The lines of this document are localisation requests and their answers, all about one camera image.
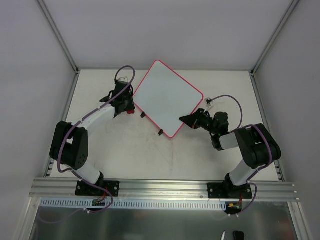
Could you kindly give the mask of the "red black whiteboard eraser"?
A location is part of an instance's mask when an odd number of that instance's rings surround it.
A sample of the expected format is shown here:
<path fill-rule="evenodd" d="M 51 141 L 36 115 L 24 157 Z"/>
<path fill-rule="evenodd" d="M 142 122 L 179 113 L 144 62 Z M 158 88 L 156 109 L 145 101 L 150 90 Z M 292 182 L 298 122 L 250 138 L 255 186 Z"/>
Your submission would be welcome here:
<path fill-rule="evenodd" d="M 128 114 L 128 115 L 132 115 L 132 114 L 134 114 L 134 113 L 135 113 L 135 110 L 128 110 L 128 111 L 127 111 L 127 114 Z"/>

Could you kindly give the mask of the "pink framed whiteboard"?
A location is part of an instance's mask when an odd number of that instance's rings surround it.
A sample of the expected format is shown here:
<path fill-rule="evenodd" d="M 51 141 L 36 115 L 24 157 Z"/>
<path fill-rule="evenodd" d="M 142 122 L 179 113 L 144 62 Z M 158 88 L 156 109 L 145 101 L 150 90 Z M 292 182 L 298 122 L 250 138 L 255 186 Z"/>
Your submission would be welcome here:
<path fill-rule="evenodd" d="M 135 105 L 168 138 L 183 126 L 180 117 L 192 114 L 204 94 L 161 60 L 156 60 L 133 94 Z"/>

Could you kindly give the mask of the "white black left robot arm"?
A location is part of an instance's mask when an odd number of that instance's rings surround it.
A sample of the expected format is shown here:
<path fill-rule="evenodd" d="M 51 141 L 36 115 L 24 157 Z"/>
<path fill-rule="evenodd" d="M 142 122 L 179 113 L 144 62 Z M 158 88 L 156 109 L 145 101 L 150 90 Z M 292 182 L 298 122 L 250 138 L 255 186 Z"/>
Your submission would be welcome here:
<path fill-rule="evenodd" d="M 99 106 L 77 122 L 60 121 L 56 127 L 49 156 L 57 161 L 57 168 L 63 172 L 61 165 L 71 171 L 87 184 L 93 195 L 104 191 L 104 175 L 87 162 L 89 157 L 89 136 L 99 126 L 114 119 L 121 113 L 133 114 L 135 105 L 133 87 L 130 83 L 117 81 L 115 89 L 102 98 Z"/>

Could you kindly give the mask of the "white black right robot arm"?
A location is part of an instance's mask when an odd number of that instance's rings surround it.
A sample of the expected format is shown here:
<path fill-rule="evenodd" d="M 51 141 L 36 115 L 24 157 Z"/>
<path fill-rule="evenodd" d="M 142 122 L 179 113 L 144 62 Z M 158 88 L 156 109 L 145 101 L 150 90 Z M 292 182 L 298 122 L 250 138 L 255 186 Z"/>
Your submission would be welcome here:
<path fill-rule="evenodd" d="M 240 163 L 225 176 L 224 181 L 207 184 L 209 199 L 252 199 L 251 179 L 281 158 L 279 145 L 262 123 L 229 131 L 227 113 L 217 112 L 211 117 L 202 108 L 179 120 L 194 130 L 202 128 L 208 131 L 212 146 L 217 151 L 240 150 Z"/>

